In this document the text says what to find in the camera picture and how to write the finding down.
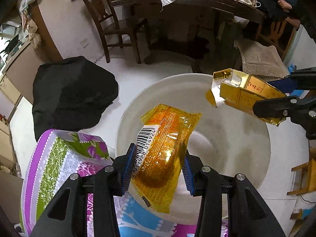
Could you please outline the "gold cigarette box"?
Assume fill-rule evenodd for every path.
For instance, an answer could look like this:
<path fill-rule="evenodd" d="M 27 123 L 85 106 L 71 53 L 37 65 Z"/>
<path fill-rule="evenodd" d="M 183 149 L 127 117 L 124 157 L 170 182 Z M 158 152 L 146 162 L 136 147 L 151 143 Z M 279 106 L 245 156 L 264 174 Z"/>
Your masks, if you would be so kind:
<path fill-rule="evenodd" d="M 284 98 L 286 95 L 267 82 L 234 69 L 213 73 L 206 100 L 213 107 L 224 104 L 254 115 L 253 106 L 257 101 Z"/>

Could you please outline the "orange transparent snack wrapper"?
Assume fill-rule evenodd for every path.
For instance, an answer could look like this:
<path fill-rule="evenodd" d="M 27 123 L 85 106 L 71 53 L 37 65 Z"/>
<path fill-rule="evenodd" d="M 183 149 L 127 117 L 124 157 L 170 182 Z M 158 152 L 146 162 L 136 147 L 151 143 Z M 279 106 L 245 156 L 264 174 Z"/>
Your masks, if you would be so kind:
<path fill-rule="evenodd" d="M 189 137 L 201 117 L 165 104 L 141 117 L 132 184 L 152 210 L 170 212 Z"/>

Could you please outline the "white round trash basin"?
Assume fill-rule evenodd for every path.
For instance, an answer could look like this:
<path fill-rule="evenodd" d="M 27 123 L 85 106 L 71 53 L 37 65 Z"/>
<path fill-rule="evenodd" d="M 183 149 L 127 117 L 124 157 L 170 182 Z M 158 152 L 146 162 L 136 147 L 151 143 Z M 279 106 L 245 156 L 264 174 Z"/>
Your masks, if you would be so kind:
<path fill-rule="evenodd" d="M 264 122 L 227 105 L 206 100 L 212 84 L 207 74 L 186 73 L 164 78 L 144 89 L 124 111 L 116 134 L 116 155 L 126 153 L 142 128 L 141 116 L 158 104 L 201 113 L 188 143 L 190 154 L 225 176 L 244 174 L 259 188 L 266 176 L 271 144 Z"/>

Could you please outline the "beige lace cloth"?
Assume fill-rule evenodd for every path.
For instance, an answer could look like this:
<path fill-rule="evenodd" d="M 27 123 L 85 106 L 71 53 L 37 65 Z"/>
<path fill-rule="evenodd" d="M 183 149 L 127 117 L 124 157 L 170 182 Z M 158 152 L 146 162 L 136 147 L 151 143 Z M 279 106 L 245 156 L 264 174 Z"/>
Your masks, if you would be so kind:
<path fill-rule="evenodd" d="M 280 80 L 290 74 L 273 45 L 267 47 L 249 39 L 234 40 L 233 45 L 240 53 L 236 70 L 265 82 Z"/>

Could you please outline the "floral purple tablecloth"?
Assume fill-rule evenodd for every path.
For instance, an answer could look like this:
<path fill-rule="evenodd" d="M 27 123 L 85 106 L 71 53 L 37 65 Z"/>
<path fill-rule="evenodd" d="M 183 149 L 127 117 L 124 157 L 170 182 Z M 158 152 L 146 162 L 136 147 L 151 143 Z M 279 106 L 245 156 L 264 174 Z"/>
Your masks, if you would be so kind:
<path fill-rule="evenodd" d="M 45 131 L 29 161 L 21 192 L 20 223 L 26 236 L 30 236 L 36 221 L 71 174 L 96 174 L 113 163 L 113 151 L 99 136 Z M 114 203 L 121 236 L 194 236 L 197 228 L 153 215 L 130 193 L 115 197 Z"/>

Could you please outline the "small yellow wooden stool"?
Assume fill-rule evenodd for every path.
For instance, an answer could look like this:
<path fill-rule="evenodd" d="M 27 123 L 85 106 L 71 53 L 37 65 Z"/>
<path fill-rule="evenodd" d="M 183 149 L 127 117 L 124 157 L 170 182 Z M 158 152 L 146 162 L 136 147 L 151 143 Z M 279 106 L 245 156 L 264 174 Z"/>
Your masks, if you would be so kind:
<path fill-rule="evenodd" d="M 287 195 L 301 195 L 315 192 L 315 158 L 307 163 L 293 167 L 293 181 L 291 191 Z"/>

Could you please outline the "dark wooden dining table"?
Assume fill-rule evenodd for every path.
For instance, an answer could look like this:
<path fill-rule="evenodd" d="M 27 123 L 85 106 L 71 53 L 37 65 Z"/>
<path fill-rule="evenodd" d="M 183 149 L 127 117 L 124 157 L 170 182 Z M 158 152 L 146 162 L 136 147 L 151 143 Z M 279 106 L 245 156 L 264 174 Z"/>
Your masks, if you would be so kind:
<path fill-rule="evenodd" d="M 204 38 L 198 32 L 211 22 L 218 23 L 216 17 L 238 16 L 254 23 L 261 23 L 265 14 L 253 6 L 239 0 L 176 0 L 162 6 L 161 0 L 111 0 L 114 5 L 126 4 L 132 14 L 159 22 L 158 37 L 150 45 L 150 54 L 145 57 L 145 64 L 152 64 L 159 51 L 170 51 L 193 60 L 192 71 L 201 73 L 200 62 L 206 52 Z M 186 41 L 168 38 L 168 22 L 180 22 L 188 25 Z"/>

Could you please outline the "black cloth covered seat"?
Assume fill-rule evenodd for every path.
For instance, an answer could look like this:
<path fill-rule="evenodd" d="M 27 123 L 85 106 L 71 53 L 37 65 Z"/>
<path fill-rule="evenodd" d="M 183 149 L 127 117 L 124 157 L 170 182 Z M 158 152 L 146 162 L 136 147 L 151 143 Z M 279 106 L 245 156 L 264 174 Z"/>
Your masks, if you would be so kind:
<path fill-rule="evenodd" d="M 83 56 L 42 64 L 33 82 L 35 139 L 51 129 L 96 126 L 118 93 L 115 76 Z"/>

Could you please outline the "dark wooden chair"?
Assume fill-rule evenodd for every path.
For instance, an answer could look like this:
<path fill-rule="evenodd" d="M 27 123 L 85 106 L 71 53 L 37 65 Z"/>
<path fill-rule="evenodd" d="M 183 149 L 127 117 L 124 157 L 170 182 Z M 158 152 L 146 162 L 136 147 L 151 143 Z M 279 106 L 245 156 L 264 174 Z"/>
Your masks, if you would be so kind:
<path fill-rule="evenodd" d="M 96 25 L 106 62 L 110 62 L 109 48 L 132 47 L 137 63 L 141 63 L 137 34 L 143 29 L 150 45 L 149 23 L 146 18 L 118 19 L 111 0 L 83 0 Z"/>

